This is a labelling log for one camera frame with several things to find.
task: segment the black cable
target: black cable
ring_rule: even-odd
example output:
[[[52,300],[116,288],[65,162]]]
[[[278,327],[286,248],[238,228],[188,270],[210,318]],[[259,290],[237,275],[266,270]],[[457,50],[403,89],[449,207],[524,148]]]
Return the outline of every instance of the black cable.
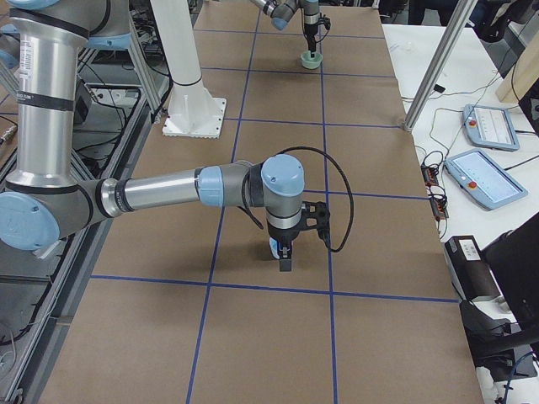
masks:
[[[515,130],[515,133],[521,134],[521,135],[536,135],[536,132],[531,132],[529,130]]]
[[[85,67],[87,67],[89,71],[91,71],[94,74],[94,76],[96,76],[96,78],[98,78],[98,80],[104,85],[104,87],[107,88],[107,84],[104,82],[103,78],[101,78],[101,76],[86,61],[79,60],[79,62],[81,62]],[[110,94],[110,100],[112,101],[112,104],[114,105],[114,108],[116,109],[116,113],[118,114],[118,118],[120,119],[120,126],[123,126],[123,124],[121,124],[122,120],[121,120],[120,112],[118,112],[119,107],[116,105],[115,98],[112,96],[112,91],[110,91],[109,88],[108,90]]]
[[[242,206],[238,206],[238,208],[240,210],[242,210],[247,216],[249,216],[251,218],[251,220],[253,221],[253,223],[260,229],[260,230],[263,230],[264,229],[264,226],[262,225],[262,223],[260,223],[260,221],[253,215],[253,212],[251,211],[251,208],[249,208],[249,204],[247,203],[247,195],[245,194],[245,186],[247,184],[247,180],[249,179],[249,177],[251,176],[250,174],[250,171],[247,171],[245,173],[245,176],[243,177],[243,181],[242,181],[242,202],[243,202],[243,207]]]
[[[84,150],[87,150],[87,149],[91,149],[93,147],[99,147],[99,146],[104,146],[104,145],[108,145],[109,143],[113,143],[115,141],[117,141],[118,139],[120,139],[123,135],[123,131],[122,133],[120,133],[119,135],[113,137],[112,139],[108,139],[107,141],[102,141],[100,143],[95,143],[93,145],[88,145],[88,146],[85,146],[85,147],[81,147],[80,149],[76,149],[75,152],[79,153],[79,152],[82,152]]]
[[[130,121],[131,118],[133,117],[133,114],[135,113],[135,109],[136,109],[136,106],[138,105],[138,103],[140,102],[141,100],[141,89],[140,88],[133,88],[136,93],[138,94],[138,97],[136,98],[136,103],[133,105],[133,107],[131,108],[131,112],[129,113],[129,116],[127,117],[127,120],[126,121]],[[124,125],[123,129],[121,130],[119,136],[116,136],[117,138],[121,138],[124,133],[125,133],[125,128],[126,128],[127,125]],[[103,167],[101,168],[101,172],[103,172],[106,167],[109,165],[110,163],[110,159],[112,158],[112,156],[115,154],[115,151],[116,151],[116,148],[118,147],[119,145],[119,142],[115,142],[112,150],[110,151],[105,163],[103,164]]]
[[[19,124],[17,122],[15,122],[14,120],[11,120],[10,118],[6,118],[3,115],[0,115],[0,118],[2,118],[3,120],[6,120],[7,122],[10,122],[10,123],[14,124],[15,126],[19,126]]]
[[[414,145],[414,147],[415,147],[416,149],[420,149],[420,150],[423,152],[423,156],[426,156],[426,155],[427,155],[427,151],[426,151],[423,147],[418,146],[418,145]]]
[[[524,162],[519,162],[518,164],[515,164],[514,166],[504,168],[504,170],[509,171],[509,170],[511,170],[513,168],[520,167],[520,166],[526,164],[527,162],[532,162],[533,160],[536,160],[537,158],[539,158],[539,154],[537,156],[532,157],[532,158],[528,158]]]
[[[346,177],[346,174],[344,173],[341,166],[335,161],[335,159],[333,157],[331,157],[325,151],[317,149],[316,147],[310,147],[310,146],[288,147],[285,150],[279,151],[277,154],[286,154],[288,152],[293,152],[293,151],[296,151],[296,150],[298,150],[298,151],[299,150],[306,150],[306,151],[309,151],[309,152],[315,152],[315,153],[318,153],[318,154],[326,157],[334,165],[334,167],[339,172],[341,178],[343,179],[344,186],[346,187],[346,193],[348,194],[348,198],[349,198],[349,201],[350,201],[350,219],[349,219],[349,222],[348,222],[348,227],[346,228],[346,233],[344,234],[343,241],[340,243],[340,245],[337,248],[331,248],[331,246],[326,246],[328,248],[328,250],[331,251],[332,253],[338,253],[344,248],[344,245],[346,244],[346,242],[348,240],[350,232],[352,231],[352,226],[354,225],[354,195],[352,194],[352,188],[350,187],[350,183],[348,181],[348,178]]]

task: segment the black strap band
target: black strap band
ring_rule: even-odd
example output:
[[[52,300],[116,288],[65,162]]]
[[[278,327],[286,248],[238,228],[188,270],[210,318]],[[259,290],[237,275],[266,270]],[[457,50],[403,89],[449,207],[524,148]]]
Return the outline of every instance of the black strap band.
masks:
[[[101,199],[101,189],[103,188],[104,179],[99,181],[97,185],[95,186],[95,204],[98,206],[99,212],[101,212],[101,215],[104,217],[108,217],[109,219],[112,219],[113,216],[109,215],[107,213],[107,210],[104,208],[103,200]]]
[[[190,87],[190,86],[194,86],[196,83],[200,82],[200,80],[202,80],[202,76],[200,76],[200,78],[196,82],[192,82],[190,84],[182,84],[181,82],[175,82],[172,78],[171,78],[171,80],[173,81],[174,84],[178,84],[179,86]]]
[[[80,184],[77,186],[78,190],[83,194],[84,198],[86,199],[86,202],[88,203],[88,219],[86,220],[86,223],[84,224],[84,227],[90,224],[90,221],[93,219],[93,203],[92,198],[90,198],[90,195],[88,192],[86,192],[86,189],[84,189]]]
[[[127,197],[125,196],[125,184],[127,181],[129,181],[129,179],[122,179],[116,184],[115,201],[122,212],[134,212],[135,210],[131,208],[127,201]]]
[[[10,8],[9,17],[15,17],[18,19],[29,19],[30,21],[35,21],[36,23],[41,23],[45,25],[50,25],[52,27],[57,27],[64,29],[65,31],[73,32],[76,35],[82,36],[83,38],[88,39],[90,32],[79,25],[68,23],[63,19],[55,19],[50,15],[45,15],[37,13],[31,10],[21,10],[20,8]]]
[[[70,187],[62,188],[45,188],[45,187],[28,187],[26,185],[18,185],[16,183],[10,183],[6,181],[6,188],[9,190],[20,192],[22,194],[36,194],[36,195],[60,195],[70,194],[78,190],[78,185],[72,185]]]
[[[32,107],[55,109],[57,111],[73,112],[75,109],[75,102],[71,99],[50,97],[48,95],[27,93],[25,91],[17,92],[17,102]]]
[[[262,183],[262,164],[249,169],[249,195],[254,208],[264,206],[264,184]]]

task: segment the silver arm tube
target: silver arm tube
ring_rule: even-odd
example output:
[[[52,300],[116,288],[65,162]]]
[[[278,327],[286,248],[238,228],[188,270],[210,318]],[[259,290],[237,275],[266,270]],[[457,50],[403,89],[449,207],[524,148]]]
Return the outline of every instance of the silver arm tube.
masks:
[[[154,178],[130,179],[125,184],[125,200],[133,210],[199,200],[195,170]]]
[[[275,5],[270,0],[251,0],[251,3],[260,8],[266,15],[271,15],[275,10]]]

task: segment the brown work surface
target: brown work surface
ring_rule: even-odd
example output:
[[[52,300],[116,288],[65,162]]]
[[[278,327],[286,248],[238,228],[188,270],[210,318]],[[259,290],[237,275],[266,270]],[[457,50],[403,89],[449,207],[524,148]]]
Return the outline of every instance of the brown work surface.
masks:
[[[355,192],[344,251],[301,234],[280,274],[267,231],[239,209],[116,219],[41,402],[482,402],[379,18],[323,12],[324,63],[306,71],[299,15],[282,35],[250,4],[205,3],[195,38],[205,86],[228,99],[221,138],[154,125],[134,177],[326,149]],[[337,247],[341,179],[293,154],[305,199],[329,202]]]

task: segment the cable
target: cable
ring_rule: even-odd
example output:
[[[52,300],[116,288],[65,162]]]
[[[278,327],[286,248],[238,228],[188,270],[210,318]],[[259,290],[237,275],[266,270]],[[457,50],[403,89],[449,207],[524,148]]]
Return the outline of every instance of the cable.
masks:
[[[531,132],[528,130],[515,130],[515,133],[518,133],[519,135],[536,135],[537,136],[536,132]]]
[[[505,171],[512,170],[513,168],[520,167],[520,166],[526,164],[527,162],[532,162],[533,160],[536,160],[537,158],[539,158],[539,154],[538,154],[537,156],[532,157],[532,158],[528,158],[528,159],[525,160],[524,162],[519,162],[518,164],[515,164],[514,166],[504,168],[504,170],[505,170]]]
[[[120,133],[119,135],[113,137],[112,139],[108,139],[107,141],[102,141],[101,143],[95,143],[93,145],[88,145],[88,146],[85,146],[85,147],[81,147],[80,149],[76,149],[75,152],[79,153],[79,152],[82,152],[84,150],[91,149],[93,147],[99,147],[99,146],[108,145],[109,143],[113,143],[113,142],[117,141],[118,139],[120,139],[122,137],[122,135],[123,135],[123,133]]]
[[[438,114],[438,111],[450,111],[450,112],[457,112],[459,114],[462,113],[461,110],[457,110],[457,109],[449,109],[449,108],[437,108],[435,109],[435,116],[434,118],[432,119],[432,124],[430,126],[430,132],[429,132],[429,138],[432,139],[433,141],[435,141],[436,143],[438,143],[440,146],[442,146],[444,149],[446,149],[447,151],[447,154],[446,154],[446,157],[447,155],[449,155],[449,150],[450,150],[450,147],[447,147],[446,145],[444,145],[441,141],[438,141],[437,139],[435,139],[432,135],[432,132],[434,131],[435,129],[435,122],[436,122],[436,115]]]
[[[417,145],[414,145],[414,147],[416,149],[420,149],[423,152],[423,157],[425,157],[427,155],[427,151],[423,147],[417,146]]]
[[[305,15],[303,13],[303,8],[301,8],[301,13],[302,13],[302,33],[303,33],[303,37],[307,40],[307,34],[305,34]],[[321,43],[323,40],[326,39],[326,36],[328,36],[329,30],[331,29],[328,27],[331,27],[331,25],[326,26],[327,21],[328,21],[328,18],[325,15],[322,16],[322,13],[320,13],[320,19],[318,20],[317,25],[318,26],[323,25],[324,28],[326,28],[326,33],[320,40],[315,40],[314,41],[315,44]]]
[[[487,84],[487,86],[484,87],[483,94],[481,94],[481,97],[479,97],[478,101],[470,108],[470,113],[464,118],[464,120],[462,121],[461,127],[459,128],[459,130],[455,134],[455,137],[453,137],[453,141],[451,142],[449,147],[447,147],[447,155],[446,155],[446,157],[449,156],[449,152],[451,151],[451,149],[455,145],[456,139],[458,139],[458,136],[461,134],[462,130],[466,127],[466,122],[467,122],[468,118],[470,117],[470,115],[472,114],[473,110],[475,110],[475,107],[477,107],[478,104],[481,102],[481,100],[483,99],[483,97],[487,93],[488,88],[490,86],[492,86],[499,79],[500,79],[500,76],[498,76],[498,73],[496,73],[496,76],[494,76],[493,79]]]
[[[103,78],[101,78],[101,76],[86,61],[79,60],[79,62],[81,62],[85,67],[87,67],[89,69],[89,71],[91,71],[94,74],[94,76],[96,76],[96,78],[98,78],[98,80],[104,85],[104,87],[107,88],[107,84],[104,82]],[[118,112],[118,109],[120,109],[120,107],[118,107],[116,105],[115,98],[112,95],[112,91],[109,88],[107,88],[107,89],[108,89],[109,94],[110,94],[110,100],[112,101],[112,105],[110,107],[116,109],[116,113],[118,114],[118,118],[120,119],[120,126],[123,126],[123,124],[121,123],[122,120],[121,120],[120,112]]]
[[[348,222],[348,227],[346,228],[346,233],[344,234],[343,241],[340,243],[340,245],[337,248],[331,248],[331,246],[326,246],[329,251],[332,253],[338,253],[346,244],[348,237],[350,235],[350,232],[352,231],[352,226],[354,225],[354,195],[352,194],[352,188],[350,187],[350,183],[348,181],[348,178],[346,177],[346,174],[344,174],[343,169],[341,166],[335,161],[333,157],[331,157],[329,154],[327,154],[325,151],[322,151],[320,149],[317,149],[316,147],[310,147],[310,146],[294,146],[294,147],[288,147],[285,150],[279,151],[277,154],[286,154],[288,152],[293,152],[295,150],[306,150],[310,152],[318,153],[324,157],[326,157],[337,169],[339,172],[341,178],[343,179],[344,186],[346,187],[346,193],[348,194],[348,198],[350,201],[350,219]]]
[[[15,363],[17,361],[17,349],[15,348],[15,338],[13,336],[13,332],[11,331],[11,328],[9,328],[8,326],[6,326],[4,323],[0,322],[0,326],[3,326],[4,328],[6,328],[8,331],[9,331],[9,336],[11,337],[11,348],[12,350],[9,351],[9,352],[6,352],[4,355],[0,356],[0,364],[2,363],[2,360],[6,357],[6,355],[8,354],[13,354],[13,363]],[[3,337],[0,338],[0,345],[3,345]],[[7,372],[3,378],[0,379],[0,381],[2,381],[3,379],[6,378],[6,376],[8,375],[9,372]]]
[[[14,120],[11,120],[10,118],[6,118],[5,116],[3,115],[0,115],[0,118],[2,118],[3,120],[6,120],[7,122],[10,122],[16,126],[19,126],[19,124],[17,122],[15,122]]]
[[[238,208],[240,210],[242,210],[245,214],[247,214],[247,216],[249,216],[251,218],[251,220],[253,221],[253,223],[260,229],[260,230],[263,230],[264,229],[264,226],[262,225],[262,223],[260,223],[260,221],[253,215],[253,212],[251,211],[251,208],[249,208],[249,204],[247,203],[247,195],[245,194],[245,186],[247,184],[247,181],[248,179],[251,177],[251,172],[250,171],[247,171],[245,173],[245,176],[243,177],[243,181],[242,181],[242,202],[243,202],[243,207],[242,206],[238,206]]]
[[[510,390],[510,386],[511,386],[511,381],[513,381],[513,378],[515,377],[515,374],[516,374],[516,370],[517,368],[519,367],[519,364],[524,360],[526,359],[528,356],[531,356],[533,355],[534,353],[533,352],[528,352],[524,355],[522,355],[520,358],[518,358],[518,360],[515,362],[515,364],[513,365],[513,368],[511,369],[511,372],[509,374],[509,379],[507,379],[507,385],[504,386],[505,388],[505,394],[504,394],[504,399],[502,400],[502,404],[507,404],[507,396],[509,395],[509,390]]]

